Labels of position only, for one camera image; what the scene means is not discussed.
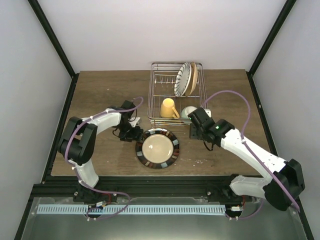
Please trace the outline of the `yellow mug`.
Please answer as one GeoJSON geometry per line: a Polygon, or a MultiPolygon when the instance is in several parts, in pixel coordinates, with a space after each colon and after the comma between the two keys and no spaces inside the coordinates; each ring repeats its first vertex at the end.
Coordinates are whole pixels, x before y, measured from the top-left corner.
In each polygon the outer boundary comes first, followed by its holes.
{"type": "Polygon", "coordinates": [[[172,98],[165,98],[160,106],[160,116],[162,118],[174,118],[179,119],[180,114],[178,113],[175,105],[175,101],[172,98]]]}

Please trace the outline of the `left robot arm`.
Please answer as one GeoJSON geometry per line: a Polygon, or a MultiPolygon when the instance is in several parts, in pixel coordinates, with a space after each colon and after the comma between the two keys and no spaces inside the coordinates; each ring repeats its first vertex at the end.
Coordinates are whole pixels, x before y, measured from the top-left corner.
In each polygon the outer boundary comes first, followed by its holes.
{"type": "Polygon", "coordinates": [[[92,156],[95,150],[97,135],[107,129],[119,130],[121,141],[138,141],[143,130],[139,126],[139,117],[132,114],[142,105],[144,99],[139,96],[138,105],[134,101],[126,100],[122,106],[111,106],[104,111],[85,118],[71,117],[60,137],[57,151],[62,154],[65,162],[71,166],[78,183],[85,187],[84,195],[89,201],[97,202],[102,194],[122,195],[130,200],[127,193],[102,190],[97,183],[97,175],[92,156]]]}

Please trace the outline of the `blue striped white plate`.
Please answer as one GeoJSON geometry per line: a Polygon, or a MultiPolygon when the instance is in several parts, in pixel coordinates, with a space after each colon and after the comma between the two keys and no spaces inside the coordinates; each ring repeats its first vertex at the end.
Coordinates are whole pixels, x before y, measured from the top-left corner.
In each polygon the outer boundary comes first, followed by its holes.
{"type": "Polygon", "coordinates": [[[190,62],[185,62],[180,67],[174,84],[174,94],[181,97],[187,90],[191,80],[192,67],[190,62]]]}

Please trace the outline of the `beige bird pattern plate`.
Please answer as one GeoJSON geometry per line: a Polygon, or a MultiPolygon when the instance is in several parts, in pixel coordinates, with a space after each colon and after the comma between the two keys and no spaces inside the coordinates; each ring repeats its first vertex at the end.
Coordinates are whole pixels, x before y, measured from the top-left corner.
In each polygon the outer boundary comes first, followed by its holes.
{"type": "Polygon", "coordinates": [[[189,85],[187,87],[186,92],[184,93],[185,96],[190,96],[194,90],[196,89],[196,85],[198,82],[198,69],[197,69],[197,65],[195,62],[191,62],[191,78],[190,78],[190,82],[189,85]]]}

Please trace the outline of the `dark checkered rim plate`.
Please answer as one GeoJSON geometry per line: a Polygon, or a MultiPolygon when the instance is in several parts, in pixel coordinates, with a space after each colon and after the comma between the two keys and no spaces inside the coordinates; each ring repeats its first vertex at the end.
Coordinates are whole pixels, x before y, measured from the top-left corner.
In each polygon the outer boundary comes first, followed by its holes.
{"type": "Polygon", "coordinates": [[[173,165],[180,155],[180,142],[169,130],[152,128],[142,134],[135,144],[141,164],[150,169],[164,169],[173,165]]]}

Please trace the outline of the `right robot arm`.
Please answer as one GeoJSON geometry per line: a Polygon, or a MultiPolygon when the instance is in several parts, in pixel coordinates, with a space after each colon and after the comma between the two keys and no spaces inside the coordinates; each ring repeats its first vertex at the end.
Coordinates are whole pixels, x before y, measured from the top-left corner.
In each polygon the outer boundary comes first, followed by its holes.
{"type": "Polygon", "coordinates": [[[190,138],[218,146],[254,168],[260,177],[235,176],[222,188],[223,198],[229,202],[239,196],[251,196],[266,200],[280,211],[300,207],[296,199],[305,189],[301,164],[295,160],[278,157],[246,138],[225,119],[214,121],[199,107],[188,115],[190,138]]]}

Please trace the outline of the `celadon green bowl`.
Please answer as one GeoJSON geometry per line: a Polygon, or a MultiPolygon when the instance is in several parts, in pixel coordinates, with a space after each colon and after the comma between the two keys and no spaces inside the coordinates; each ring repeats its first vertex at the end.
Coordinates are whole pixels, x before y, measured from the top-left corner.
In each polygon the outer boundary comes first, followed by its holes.
{"type": "Polygon", "coordinates": [[[180,119],[182,120],[182,122],[185,123],[186,125],[190,125],[191,120],[188,117],[188,115],[193,111],[195,111],[196,109],[197,108],[195,106],[186,106],[180,113],[180,119]]]}

